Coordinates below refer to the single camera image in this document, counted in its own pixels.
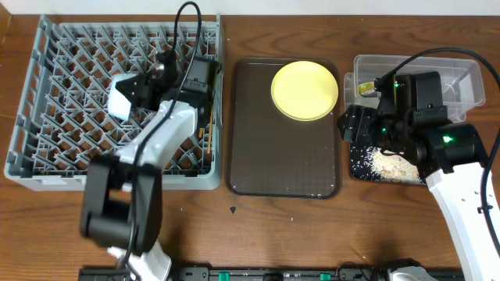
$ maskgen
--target clear plastic container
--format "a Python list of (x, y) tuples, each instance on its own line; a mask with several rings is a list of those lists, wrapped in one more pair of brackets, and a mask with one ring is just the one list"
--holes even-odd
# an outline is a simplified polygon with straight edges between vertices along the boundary
[[(344, 77), (344, 104), (378, 106), (378, 98), (363, 98), (358, 85), (373, 81), (393, 70), (407, 59), (399, 55), (358, 55), (354, 59), (354, 73)], [(479, 64), (472, 59), (446, 59), (421, 57), (404, 66), (398, 73), (438, 71), (441, 75), (443, 102), (448, 106), (448, 117), (463, 122), (466, 112), (486, 101)]]

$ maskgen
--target plastic dish rack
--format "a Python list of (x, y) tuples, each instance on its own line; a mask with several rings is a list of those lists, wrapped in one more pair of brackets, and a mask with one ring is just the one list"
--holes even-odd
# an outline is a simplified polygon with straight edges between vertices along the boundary
[[(223, 63), (223, 28), (203, 22), (178, 27), (177, 68), (192, 52)], [(107, 114), (113, 75), (147, 71), (156, 52), (171, 49), (173, 23), (61, 23), (40, 18), (10, 141), (5, 176), (32, 190), (83, 190), (90, 158), (113, 153), (137, 136), (154, 112), (128, 121)], [(212, 147), (209, 127), (191, 136), (163, 170), (164, 190), (211, 190), (222, 162), (223, 71), (216, 78)]]

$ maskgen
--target green clip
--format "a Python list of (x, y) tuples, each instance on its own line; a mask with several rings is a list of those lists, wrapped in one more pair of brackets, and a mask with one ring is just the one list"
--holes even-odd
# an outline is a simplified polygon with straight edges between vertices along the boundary
[(219, 281), (229, 281), (229, 272), (219, 273)]
[(320, 281), (330, 281), (331, 275), (328, 273), (321, 273)]

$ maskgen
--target green led light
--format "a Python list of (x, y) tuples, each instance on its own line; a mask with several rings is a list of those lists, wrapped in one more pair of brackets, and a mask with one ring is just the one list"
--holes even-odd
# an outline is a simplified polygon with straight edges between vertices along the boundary
[(443, 136), (443, 141), (445, 141), (445, 144), (447, 144), (448, 142), (453, 141), (453, 138), (449, 136)]

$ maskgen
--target plastic container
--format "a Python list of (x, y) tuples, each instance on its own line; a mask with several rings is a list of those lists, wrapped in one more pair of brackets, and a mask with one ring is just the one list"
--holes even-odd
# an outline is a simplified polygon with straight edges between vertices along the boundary
[[(178, 69), (197, 52), (224, 62), (223, 28), (180, 23)], [(61, 23), (42, 16), (21, 94), (5, 176), (32, 190), (83, 190), (90, 157), (113, 153), (147, 126), (154, 112), (121, 121), (107, 114), (109, 85), (117, 73), (139, 73), (157, 51), (169, 49), (173, 23)], [(223, 72), (216, 78), (212, 135), (189, 137), (163, 170), (163, 189), (210, 190), (219, 186), (222, 163)], [(208, 150), (209, 138), (211, 150)]]
[[(378, 98), (362, 98), (358, 85), (373, 81), (393, 70), (407, 59), (399, 55), (358, 55), (354, 59), (354, 73), (344, 77), (345, 108), (350, 105), (378, 106)], [(463, 122), (466, 112), (486, 101), (479, 64), (471, 59), (421, 57), (404, 66), (398, 73), (438, 71), (441, 75), (443, 102), (448, 106), (448, 117)]]

